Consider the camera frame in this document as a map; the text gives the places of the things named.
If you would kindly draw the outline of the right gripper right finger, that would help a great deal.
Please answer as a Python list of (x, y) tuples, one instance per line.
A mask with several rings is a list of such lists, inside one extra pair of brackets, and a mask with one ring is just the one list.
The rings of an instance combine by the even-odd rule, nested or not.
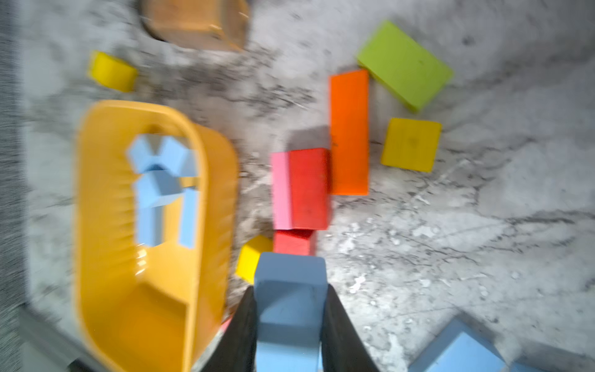
[(326, 372), (379, 372), (332, 285), (328, 286), (321, 332)]

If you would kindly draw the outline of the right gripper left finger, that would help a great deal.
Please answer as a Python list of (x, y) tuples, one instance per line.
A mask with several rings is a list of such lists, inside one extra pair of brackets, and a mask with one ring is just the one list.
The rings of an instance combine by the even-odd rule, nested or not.
[(249, 286), (218, 346), (201, 371), (255, 371), (257, 302)]

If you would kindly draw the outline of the long blue block pair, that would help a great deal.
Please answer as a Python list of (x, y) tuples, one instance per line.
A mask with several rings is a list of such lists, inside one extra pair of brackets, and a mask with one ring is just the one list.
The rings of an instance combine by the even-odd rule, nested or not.
[(328, 293), (321, 257), (263, 253), (254, 277), (257, 371), (317, 371)]

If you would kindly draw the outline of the yellow plastic tray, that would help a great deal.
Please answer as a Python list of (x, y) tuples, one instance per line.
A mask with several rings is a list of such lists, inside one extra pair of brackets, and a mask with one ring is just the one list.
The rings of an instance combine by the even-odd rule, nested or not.
[[(184, 137), (198, 174), (196, 245), (178, 242), (181, 201), (164, 209), (164, 241), (136, 242), (137, 175), (126, 151), (136, 136)], [(101, 101), (78, 138), (74, 296), (91, 352), (112, 371), (189, 371), (218, 333), (238, 197), (239, 161), (221, 133), (174, 108)]]

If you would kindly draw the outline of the yellow cube middle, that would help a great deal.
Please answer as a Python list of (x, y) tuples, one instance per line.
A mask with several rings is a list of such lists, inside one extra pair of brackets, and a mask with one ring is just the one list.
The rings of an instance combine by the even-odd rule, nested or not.
[(272, 252), (273, 250), (274, 243), (267, 237), (258, 235), (249, 240), (240, 250), (238, 264), (236, 265), (236, 275), (250, 285), (253, 285), (261, 254)]

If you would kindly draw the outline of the small red cube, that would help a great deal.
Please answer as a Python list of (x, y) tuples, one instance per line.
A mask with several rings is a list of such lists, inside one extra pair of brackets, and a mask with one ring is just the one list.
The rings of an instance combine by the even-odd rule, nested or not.
[(308, 229), (277, 230), (274, 252), (299, 256), (316, 255), (317, 232)]

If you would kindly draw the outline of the blue block right tall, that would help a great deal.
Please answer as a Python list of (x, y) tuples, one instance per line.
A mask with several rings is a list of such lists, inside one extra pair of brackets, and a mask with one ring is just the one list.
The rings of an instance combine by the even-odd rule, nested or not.
[(488, 338), (455, 317), (409, 366), (409, 372), (492, 371), (505, 361)]

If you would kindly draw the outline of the blue cube centre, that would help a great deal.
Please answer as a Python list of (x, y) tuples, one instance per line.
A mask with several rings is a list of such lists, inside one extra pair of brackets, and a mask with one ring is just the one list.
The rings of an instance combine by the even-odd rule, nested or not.
[(195, 249), (198, 226), (198, 203), (200, 191), (195, 187), (184, 188), (178, 243), (190, 250)]

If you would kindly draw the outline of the red block upper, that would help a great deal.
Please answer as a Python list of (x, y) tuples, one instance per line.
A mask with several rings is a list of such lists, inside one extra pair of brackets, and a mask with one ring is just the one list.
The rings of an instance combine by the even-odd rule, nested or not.
[(291, 151), (289, 166), (293, 228), (327, 230), (331, 220), (328, 150)]

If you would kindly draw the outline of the pink block upper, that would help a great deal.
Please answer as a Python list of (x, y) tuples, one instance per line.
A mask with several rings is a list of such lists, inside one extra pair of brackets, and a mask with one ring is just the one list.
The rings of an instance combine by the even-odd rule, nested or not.
[(291, 188), (289, 153), (271, 154), (274, 229), (291, 229)]

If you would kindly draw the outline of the small yellow block by orange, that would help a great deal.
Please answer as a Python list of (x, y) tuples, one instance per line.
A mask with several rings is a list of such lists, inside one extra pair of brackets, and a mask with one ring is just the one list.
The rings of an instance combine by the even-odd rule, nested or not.
[(429, 173), (435, 164), (442, 125), (438, 122), (393, 118), (381, 155), (381, 164)]

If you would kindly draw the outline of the long orange block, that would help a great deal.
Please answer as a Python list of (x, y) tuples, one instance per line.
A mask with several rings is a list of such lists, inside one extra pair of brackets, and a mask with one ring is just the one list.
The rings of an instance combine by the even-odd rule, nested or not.
[(369, 193), (369, 74), (365, 70), (329, 79), (331, 193)]

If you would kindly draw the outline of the green block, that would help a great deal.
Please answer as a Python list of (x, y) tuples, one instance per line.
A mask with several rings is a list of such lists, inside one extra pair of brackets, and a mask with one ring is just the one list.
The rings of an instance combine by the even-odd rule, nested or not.
[(454, 76), (451, 67), (390, 21), (382, 22), (356, 60), (414, 113), (423, 110)]

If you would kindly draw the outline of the lone yellow cube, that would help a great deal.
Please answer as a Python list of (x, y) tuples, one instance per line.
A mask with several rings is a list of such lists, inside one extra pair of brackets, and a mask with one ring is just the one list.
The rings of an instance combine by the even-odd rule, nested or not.
[(98, 85), (120, 92), (132, 92), (139, 71), (124, 60), (100, 51), (93, 51), (88, 77)]

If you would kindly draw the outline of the brown spice jar black lid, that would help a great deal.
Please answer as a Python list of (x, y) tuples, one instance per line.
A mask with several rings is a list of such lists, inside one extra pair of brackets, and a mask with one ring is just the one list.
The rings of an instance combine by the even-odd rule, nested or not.
[(156, 40), (178, 47), (238, 52), (251, 18), (245, 0), (138, 1), (141, 26)]

